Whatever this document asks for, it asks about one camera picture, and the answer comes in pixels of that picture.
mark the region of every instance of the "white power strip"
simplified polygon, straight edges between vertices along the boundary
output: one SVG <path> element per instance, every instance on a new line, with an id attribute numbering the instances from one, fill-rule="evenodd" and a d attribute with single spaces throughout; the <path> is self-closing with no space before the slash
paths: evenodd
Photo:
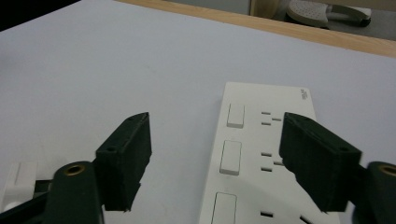
<path id="1" fill-rule="evenodd" d="M 339 224 L 282 164 L 285 112 L 316 119 L 308 89 L 227 83 L 199 224 Z"/>

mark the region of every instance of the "electrical socket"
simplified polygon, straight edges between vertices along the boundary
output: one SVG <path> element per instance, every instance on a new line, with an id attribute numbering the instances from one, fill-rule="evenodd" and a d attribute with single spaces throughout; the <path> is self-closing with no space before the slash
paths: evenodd
<path id="1" fill-rule="evenodd" d="M 285 112 L 316 119 L 306 88 L 226 84 L 199 224 L 339 224 L 283 166 Z"/>

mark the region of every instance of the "white table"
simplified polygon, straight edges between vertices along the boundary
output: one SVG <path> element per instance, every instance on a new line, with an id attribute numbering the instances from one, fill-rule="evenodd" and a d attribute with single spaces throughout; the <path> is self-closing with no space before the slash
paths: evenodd
<path id="1" fill-rule="evenodd" d="M 131 213 L 106 222 L 196 223 L 226 81 L 307 87 L 318 121 L 363 165 L 395 162 L 396 59 L 85 0 L 0 33 L 1 189 L 12 162 L 38 161 L 37 177 L 51 178 L 148 111 L 142 188 Z"/>

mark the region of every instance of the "wooden table edge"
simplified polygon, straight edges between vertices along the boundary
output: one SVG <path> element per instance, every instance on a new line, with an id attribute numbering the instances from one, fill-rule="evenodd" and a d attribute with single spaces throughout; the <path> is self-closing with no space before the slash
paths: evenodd
<path id="1" fill-rule="evenodd" d="M 248 15 L 220 11 L 205 7 L 188 6 L 163 0 L 117 1 L 212 21 L 230 23 L 233 25 L 239 25 L 256 30 L 271 32 L 274 34 L 290 36 L 338 48 L 352 49 L 356 51 L 396 58 L 396 41 L 323 30 L 314 27 L 291 24 L 283 21 L 272 21 L 258 17 L 251 17 Z"/>

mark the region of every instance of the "logo on power strip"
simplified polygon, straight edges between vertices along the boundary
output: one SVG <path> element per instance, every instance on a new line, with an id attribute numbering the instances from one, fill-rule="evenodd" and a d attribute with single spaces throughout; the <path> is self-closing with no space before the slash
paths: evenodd
<path id="1" fill-rule="evenodd" d="M 303 100 L 306 100 L 308 98 L 308 93 L 304 89 L 301 89 L 301 96 Z"/>

